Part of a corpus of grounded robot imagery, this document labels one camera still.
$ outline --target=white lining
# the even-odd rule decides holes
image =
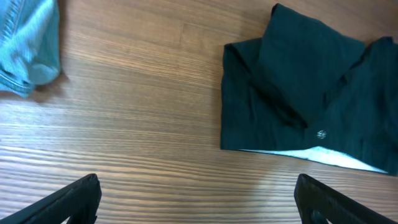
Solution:
[[[301,159],[308,159],[310,161],[321,162],[323,164],[329,164],[334,166],[340,166],[351,169],[369,170],[374,172],[380,172],[386,174],[387,172],[376,167],[367,165],[352,156],[345,153],[327,149],[321,146],[312,147],[310,149],[303,150],[286,150],[286,151],[266,151],[266,150],[249,150],[242,149],[242,151],[249,152],[261,152],[266,154],[276,154],[283,156],[292,156]]]

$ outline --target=wooden table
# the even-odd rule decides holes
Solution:
[[[398,37],[393,0],[279,1],[342,34]],[[219,148],[223,45],[273,0],[61,0],[62,75],[0,94],[0,218],[97,173],[97,223],[300,223],[307,173],[398,221],[398,178]]]

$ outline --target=wooden surface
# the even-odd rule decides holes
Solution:
[[[369,42],[393,0],[280,1]],[[260,37],[273,0],[61,0],[62,75],[0,94],[0,218],[80,177],[97,223],[300,223],[307,173],[398,221],[398,178],[219,149],[223,45]]]

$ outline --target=black shirt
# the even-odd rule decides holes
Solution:
[[[260,39],[227,44],[221,148],[323,146],[397,175],[398,45],[369,47],[283,5]]]

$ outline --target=folded shirt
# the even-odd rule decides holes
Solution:
[[[56,0],[3,0],[0,90],[27,97],[60,73]]]
[[[366,170],[397,175],[398,46],[392,38],[366,47],[277,4],[262,38],[225,45],[223,66],[222,149],[321,162],[304,149],[331,149],[327,153],[361,161]],[[336,158],[326,163],[345,166]]]

